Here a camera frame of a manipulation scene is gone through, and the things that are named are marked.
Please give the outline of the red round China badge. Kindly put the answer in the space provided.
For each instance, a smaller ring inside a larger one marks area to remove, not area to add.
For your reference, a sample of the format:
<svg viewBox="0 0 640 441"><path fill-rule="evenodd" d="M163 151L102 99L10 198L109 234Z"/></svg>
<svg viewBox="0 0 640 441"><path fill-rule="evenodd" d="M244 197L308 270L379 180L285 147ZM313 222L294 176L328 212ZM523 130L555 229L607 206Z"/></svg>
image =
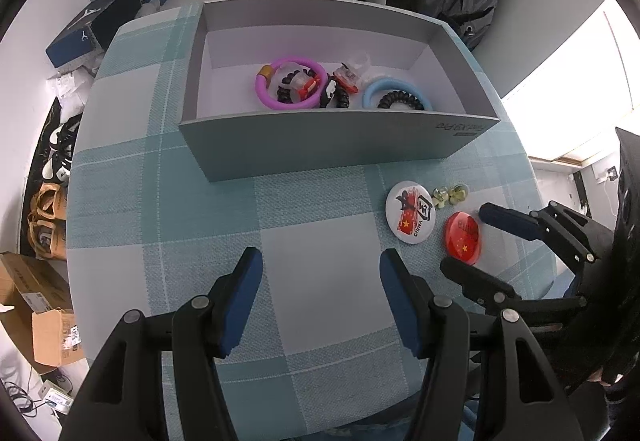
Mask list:
<svg viewBox="0 0 640 441"><path fill-rule="evenodd" d="M454 259L467 265L475 265L480 259L480 226L469 213L458 211L448 218L444 242L448 255Z"/></svg>

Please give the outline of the white round pin badge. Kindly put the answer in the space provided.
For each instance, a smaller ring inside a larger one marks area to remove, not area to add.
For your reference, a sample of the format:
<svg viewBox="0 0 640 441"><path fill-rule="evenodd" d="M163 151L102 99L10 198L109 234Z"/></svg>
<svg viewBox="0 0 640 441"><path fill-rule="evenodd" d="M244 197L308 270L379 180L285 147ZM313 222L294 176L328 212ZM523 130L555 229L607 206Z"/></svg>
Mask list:
<svg viewBox="0 0 640 441"><path fill-rule="evenodd" d="M403 243L425 242L434 230L435 212L431 194L419 183L399 182L387 194L386 221L390 231Z"/></svg>

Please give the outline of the black white character charm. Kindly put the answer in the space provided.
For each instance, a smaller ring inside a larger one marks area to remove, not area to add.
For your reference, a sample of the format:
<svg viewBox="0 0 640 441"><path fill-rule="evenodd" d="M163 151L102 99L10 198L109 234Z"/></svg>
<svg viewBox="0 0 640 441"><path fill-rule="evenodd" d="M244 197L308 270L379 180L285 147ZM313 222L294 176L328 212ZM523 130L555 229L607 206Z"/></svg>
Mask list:
<svg viewBox="0 0 640 441"><path fill-rule="evenodd" d="M331 103L333 103L336 108L341 109L348 109L350 105L349 93L344 86L336 82L334 79L329 81L326 85L326 89L324 89L321 94L319 107L327 108Z"/></svg>

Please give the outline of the red frilly hair clip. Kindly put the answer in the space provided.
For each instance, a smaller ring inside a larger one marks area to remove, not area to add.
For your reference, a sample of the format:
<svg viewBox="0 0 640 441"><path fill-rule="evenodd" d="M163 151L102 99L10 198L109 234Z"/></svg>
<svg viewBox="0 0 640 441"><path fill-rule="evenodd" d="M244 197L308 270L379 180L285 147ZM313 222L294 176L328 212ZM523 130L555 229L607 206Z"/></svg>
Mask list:
<svg viewBox="0 0 640 441"><path fill-rule="evenodd" d="M315 74L311 69L296 71L290 86L298 95L300 101L306 100L311 94L314 94L320 86L321 78Z"/></svg>

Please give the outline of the white power strip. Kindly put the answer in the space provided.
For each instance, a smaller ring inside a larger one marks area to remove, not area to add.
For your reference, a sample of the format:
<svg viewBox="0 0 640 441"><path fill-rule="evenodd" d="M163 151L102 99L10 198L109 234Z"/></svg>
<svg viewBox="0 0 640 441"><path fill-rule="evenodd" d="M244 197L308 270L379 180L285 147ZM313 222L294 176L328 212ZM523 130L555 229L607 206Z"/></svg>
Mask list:
<svg viewBox="0 0 640 441"><path fill-rule="evenodd" d="M56 383L51 380L43 381L42 387L38 391L41 401L54 409L56 413L67 415L73 406L74 399Z"/></svg>

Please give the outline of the yellow-green flower hair clip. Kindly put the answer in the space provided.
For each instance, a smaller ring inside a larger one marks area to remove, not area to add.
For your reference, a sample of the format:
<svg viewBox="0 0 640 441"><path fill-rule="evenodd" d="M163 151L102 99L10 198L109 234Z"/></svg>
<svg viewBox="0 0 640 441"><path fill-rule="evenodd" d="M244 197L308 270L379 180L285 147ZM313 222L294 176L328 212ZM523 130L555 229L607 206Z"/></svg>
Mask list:
<svg viewBox="0 0 640 441"><path fill-rule="evenodd" d="M457 184L453 187L439 187L432 192L434 206L437 209L444 209L447 205L458 205L465 201L470 193L469 187L465 184Z"/></svg>

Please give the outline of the brown cardboard box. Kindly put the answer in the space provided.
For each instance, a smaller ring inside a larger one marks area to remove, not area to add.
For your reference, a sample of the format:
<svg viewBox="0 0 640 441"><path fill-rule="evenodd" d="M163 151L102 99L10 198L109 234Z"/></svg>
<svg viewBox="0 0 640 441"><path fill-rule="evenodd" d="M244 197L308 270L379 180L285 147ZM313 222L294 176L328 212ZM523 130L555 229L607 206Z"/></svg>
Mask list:
<svg viewBox="0 0 640 441"><path fill-rule="evenodd" d="M1 325L40 375L85 357L70 286L50 263L1 255Z"/></svg>

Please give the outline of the teal plaid tablecloth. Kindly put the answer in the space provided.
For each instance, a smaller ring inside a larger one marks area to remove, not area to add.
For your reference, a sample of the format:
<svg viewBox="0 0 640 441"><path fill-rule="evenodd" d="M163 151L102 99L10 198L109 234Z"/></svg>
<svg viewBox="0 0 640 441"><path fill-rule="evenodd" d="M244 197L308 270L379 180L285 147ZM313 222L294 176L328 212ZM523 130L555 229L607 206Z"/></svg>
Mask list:
<svg viewBox="0 0 640 441"><path fill-rule="evenodd" d="M410 82L427 114L276 112L254 90L286 56ZM70 292L94 360L126 311L178 309L247 247L264 275L239 346L219 365L243 440L281 440L358 421L419 390L378 275L394 248L436 293L442 230L409 245L385 201L399 182L467 185L484 202L541 207L500 98L438 20L340 0L194 3L126 23L82 115L68 195Z"/></svg>

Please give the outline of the tan brown shoes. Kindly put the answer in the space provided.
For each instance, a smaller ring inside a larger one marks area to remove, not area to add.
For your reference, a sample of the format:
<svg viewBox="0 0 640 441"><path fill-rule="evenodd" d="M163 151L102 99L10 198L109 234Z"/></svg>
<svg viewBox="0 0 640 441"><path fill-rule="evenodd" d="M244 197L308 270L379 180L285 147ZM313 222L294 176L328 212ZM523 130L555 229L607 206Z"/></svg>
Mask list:
<svg viewBox="0 0 640 441"><path fill-rule="evenodd" d="M43 183L29 203L27 238L38 257L66 260L66 188Z"/></svg>

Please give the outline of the black white sneakers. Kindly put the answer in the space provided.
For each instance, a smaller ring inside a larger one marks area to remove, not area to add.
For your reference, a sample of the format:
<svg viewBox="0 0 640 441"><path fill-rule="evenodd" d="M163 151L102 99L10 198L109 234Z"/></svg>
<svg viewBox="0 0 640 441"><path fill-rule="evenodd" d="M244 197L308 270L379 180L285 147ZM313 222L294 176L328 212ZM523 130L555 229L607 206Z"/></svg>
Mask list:
<svg viewBox="0 0 640 441"><path fill-rule="evenodd" d="M50 157L42 167L44 182L64 184L70 179L76 138L82 115L70 117L50 135Z"/></svg>

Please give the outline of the grey open cardboard box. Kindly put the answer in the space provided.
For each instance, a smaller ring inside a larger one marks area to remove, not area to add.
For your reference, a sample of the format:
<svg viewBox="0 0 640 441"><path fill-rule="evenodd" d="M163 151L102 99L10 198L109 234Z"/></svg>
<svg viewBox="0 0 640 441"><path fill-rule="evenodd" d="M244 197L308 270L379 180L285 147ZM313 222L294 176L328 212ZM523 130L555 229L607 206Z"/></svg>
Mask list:
<svg viewBox="0 0 640 441"><path fill-rule="evenodd" d="M203 4L179 124L209 181L440 159L494 127L440 20L346 0Z"/></svg>

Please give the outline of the black Jordan shoe box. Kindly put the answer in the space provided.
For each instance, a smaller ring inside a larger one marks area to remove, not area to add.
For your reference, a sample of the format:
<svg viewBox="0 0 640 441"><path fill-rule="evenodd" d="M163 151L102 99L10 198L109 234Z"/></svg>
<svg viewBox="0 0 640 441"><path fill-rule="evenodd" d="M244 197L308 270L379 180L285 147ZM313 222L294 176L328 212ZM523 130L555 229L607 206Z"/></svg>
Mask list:
<svg viewBox="0 0 640 441"><path fill-rule="evenodd" d="M140 0L94 0L80 11L46 49L61 74L86 66L105 52L119 27L134 19Z"/></svg>

